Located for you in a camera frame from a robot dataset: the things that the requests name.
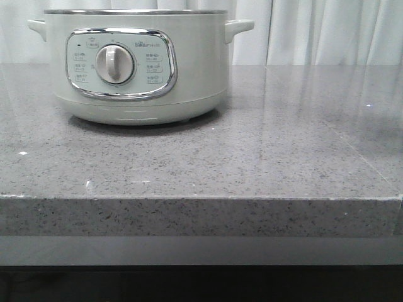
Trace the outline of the white pleated curtain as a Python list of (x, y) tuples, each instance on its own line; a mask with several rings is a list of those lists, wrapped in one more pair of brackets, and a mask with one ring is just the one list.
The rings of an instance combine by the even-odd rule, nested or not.
[(45, 9), (223, 9), (254, 20), (234, 38), (235, 65), (400, 65), (401, 1), (2, 1), (1, 62), (44, 63), (29, 19)]

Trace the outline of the pale green electric cooking pot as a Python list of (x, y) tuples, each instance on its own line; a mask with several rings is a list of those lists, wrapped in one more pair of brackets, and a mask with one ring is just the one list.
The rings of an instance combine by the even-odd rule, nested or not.
[(47, 9), (28, 21), (49, 45), (53, 92), (72, 115), (158, 125), (214, 109), (229, 85), (229, 44), (254, 28), (225, 10)]

